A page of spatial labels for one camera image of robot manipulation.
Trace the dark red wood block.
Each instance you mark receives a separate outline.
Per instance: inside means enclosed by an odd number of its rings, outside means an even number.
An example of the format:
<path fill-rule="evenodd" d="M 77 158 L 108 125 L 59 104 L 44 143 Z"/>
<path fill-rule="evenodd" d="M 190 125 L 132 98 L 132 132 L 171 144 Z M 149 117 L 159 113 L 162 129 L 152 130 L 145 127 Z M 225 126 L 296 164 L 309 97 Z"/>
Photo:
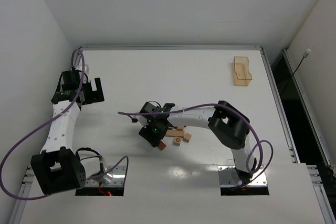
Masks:
<path fill-rule="evenodd" d="M 160 141 L 157 148 L 162 151 L 166 148 L 166 144 L 164 142 Z"/>

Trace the plain light wood cube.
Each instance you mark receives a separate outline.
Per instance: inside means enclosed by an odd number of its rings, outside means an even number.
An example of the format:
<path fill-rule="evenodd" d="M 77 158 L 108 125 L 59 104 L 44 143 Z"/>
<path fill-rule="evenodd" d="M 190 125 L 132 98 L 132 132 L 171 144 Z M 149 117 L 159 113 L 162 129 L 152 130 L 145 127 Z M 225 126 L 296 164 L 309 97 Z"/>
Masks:
<path fill-rule="evenodd" d="M 188 143 L 191 140 L 191 137 L 192 137 L 191 134 L 185 133 L 184 136 L 183 136 L 183 141 Z"/>

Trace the transparent amber plastic bin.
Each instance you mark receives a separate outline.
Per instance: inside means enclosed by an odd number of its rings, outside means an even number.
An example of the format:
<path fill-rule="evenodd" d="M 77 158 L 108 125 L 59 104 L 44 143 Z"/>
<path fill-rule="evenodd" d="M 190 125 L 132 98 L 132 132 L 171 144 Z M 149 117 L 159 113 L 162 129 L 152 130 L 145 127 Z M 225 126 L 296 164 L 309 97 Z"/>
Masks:
<path fill-rule="evenodd" d="M 249 71 L 249 58 L 235 56 L 232 63 L 234 85 L 247 87 L 252 81 L 252 75 Z"/>

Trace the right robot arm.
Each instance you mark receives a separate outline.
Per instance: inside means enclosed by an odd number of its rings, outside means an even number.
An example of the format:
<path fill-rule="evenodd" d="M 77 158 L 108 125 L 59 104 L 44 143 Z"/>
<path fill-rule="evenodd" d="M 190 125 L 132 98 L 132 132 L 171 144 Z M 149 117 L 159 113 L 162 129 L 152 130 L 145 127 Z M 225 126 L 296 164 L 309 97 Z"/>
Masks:
<path fill-rule="evenodd" d="M 236 173 L 243 183 L 250 182 L 257 169 L 257 160 L 246 141 L 250 132 L 249 119 L 226 101 L 183 109 L 178 109 L 174 103 L 166 103 L 161 108 L 148 101 L 135 119 L 142 125 L 139 135 L 152 147 L 163 144 L 170 127 L 199 127 L 211 130 L 224 146 L 231 149 Z"/>

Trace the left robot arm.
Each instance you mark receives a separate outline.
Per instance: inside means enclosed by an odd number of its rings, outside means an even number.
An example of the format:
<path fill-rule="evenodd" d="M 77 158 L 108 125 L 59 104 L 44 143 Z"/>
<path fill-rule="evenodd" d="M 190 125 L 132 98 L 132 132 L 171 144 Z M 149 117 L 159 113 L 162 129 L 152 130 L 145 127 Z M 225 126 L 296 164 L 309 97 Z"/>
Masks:
<path fill-rule="evenodd" d="M 61 73 L 51 99 L 57 116 L 50 126 L 47 140 L 30 161 L 37 181 L 45 195 L 84 188 L 91 176 L 104 171 L 103 158 L 95 152 L 93 157 L 80 158 L 72 149 L 74 129 L 82 106 L 104 101 L 101 80 L 95 78 L 93 90 L 87 72 L 71 69 Z"/>

